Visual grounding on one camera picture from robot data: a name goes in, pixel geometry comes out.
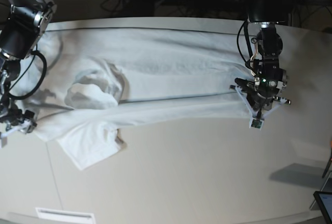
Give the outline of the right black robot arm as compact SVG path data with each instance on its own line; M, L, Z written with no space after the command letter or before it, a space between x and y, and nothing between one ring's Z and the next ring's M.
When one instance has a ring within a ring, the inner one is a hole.
M46 58L37 50L38 41L56 12L54 0L8 0L10 12L1 30L1 123L6 129L1 133L1 146L15 132L31 133L37 126L35 114L21 110L16 101L32 96L41 86L47 71ZM27 94L16 96L10 93L11 83L20 77L21 60L32 55L43 64L36 86Z

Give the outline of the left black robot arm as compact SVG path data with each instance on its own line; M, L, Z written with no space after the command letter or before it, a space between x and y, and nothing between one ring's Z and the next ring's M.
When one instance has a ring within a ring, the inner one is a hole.
M260 129L265 118L281 105L291 101L280 96L287 86L286 70L280 67L283 50L276 24L286 21L282 0L244 0L246 20L239 32L244 34L249 58L245 67L252 79L236 78L230 86L244 102L251 114L250 127Z

